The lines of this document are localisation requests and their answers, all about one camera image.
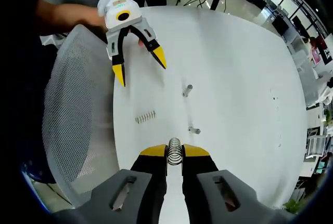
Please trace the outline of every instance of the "spring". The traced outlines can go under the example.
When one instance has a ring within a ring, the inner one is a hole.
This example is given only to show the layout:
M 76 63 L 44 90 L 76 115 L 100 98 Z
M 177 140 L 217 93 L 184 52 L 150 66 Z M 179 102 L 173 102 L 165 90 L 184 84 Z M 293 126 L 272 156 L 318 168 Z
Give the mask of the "spring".
M 150 119 L 152 119 L 152 118 L 155 118 L 155 116 L 156 116 L 155 111 L 150 111 L 150 112 L 148 112 L 148 113 L 146 113 L 146 114 L 143 114 L 143 115 L 141 115 L 141 116 L 136 117 L 136 118 L 135 118 L 135 121 L 136 121 L 138 124 L 141 124 L 141 123 L 143 123 L 143 122 L 145 122 L 145 121 L 148 121 L 148 120 L 150 120 Z
M 183 161 L 183 153 L 181 142 L 178 138 L 172 138 L 168 147 L 168 163 L 170 165 L 178 165 Z

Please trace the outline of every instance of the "wall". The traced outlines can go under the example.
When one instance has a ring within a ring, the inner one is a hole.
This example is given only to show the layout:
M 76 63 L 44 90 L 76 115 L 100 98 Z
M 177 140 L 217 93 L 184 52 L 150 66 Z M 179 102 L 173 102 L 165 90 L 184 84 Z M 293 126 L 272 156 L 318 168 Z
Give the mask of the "wall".
M 326 37 L 325 39 L 325 43 L 328 47 L 328 50 L 331 53 L 331 56 L 333 55 L 333 35 L 330 34 L 329 36 Z M 316 72 L 318 74 L 322 73 L 322 72 L 330 72 L 333 71 L 333 61 L 331 61 L 330 63 L 328 63 L 327 65 L 325 65 L 323 62 L 319 63 L 315 68 Z

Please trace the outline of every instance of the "small metal cylinder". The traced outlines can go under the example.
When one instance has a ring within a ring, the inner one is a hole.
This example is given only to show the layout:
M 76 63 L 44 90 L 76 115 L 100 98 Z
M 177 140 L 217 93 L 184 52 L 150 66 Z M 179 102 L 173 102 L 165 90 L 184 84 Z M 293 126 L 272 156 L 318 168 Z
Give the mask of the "small metal cylinder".
M 192 126 L 190 126 L 188 128 L 188 132 L 192 133 L 192 134 L 200 134 L 201 130 L 200 129 L 195 129 Z
M 188 86 L 186 87 L 185 91 L 183 91 L 183 96 L 184 96 L 185 98 L 187 98 L 189 92 L 190 92 L 192 89 L 193 89 L 193 86 L 192 86 L 192 85 L 188 85 Z

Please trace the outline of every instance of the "white mesh chair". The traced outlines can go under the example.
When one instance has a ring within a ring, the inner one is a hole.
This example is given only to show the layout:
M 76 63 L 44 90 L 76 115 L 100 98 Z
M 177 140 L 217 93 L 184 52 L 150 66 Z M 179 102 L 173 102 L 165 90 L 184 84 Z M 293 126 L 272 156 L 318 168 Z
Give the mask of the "white mesh chair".
M 78 207 L 119 170 L 114 145 L 112 63 L 106 44 L 82 25 L 58 51 L 45 90 L 43 141 L 50 170 Z
M 305 158 L 313 158 L 315 156 L 323 156 L 326 144 L 326 136 L 310 136 L 308 137 Z

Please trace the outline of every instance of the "white tabletop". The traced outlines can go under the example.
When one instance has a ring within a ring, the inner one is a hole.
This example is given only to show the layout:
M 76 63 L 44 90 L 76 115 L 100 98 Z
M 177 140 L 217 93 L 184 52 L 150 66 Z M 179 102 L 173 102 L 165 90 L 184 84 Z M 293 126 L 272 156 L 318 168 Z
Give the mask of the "white tabletop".
M 113 100 L 120 168 L 131 168 L 143 149 L 178 137 L 206 149 L 220 170 L 253 187 L 265 205 L 288 201 L 304 157 L 306 110 L 283 40 L 215 11 L 165 6 L 142 12 L 168 67 L 139 47 L 136 36 L 125 38 L 126 87 L 116 80 Z M 193 90 L 183 98 L 188 84 Z M 149 111 L 154 119 L 135 122 Z M 189 134 L 190 125 L 201 134 Z

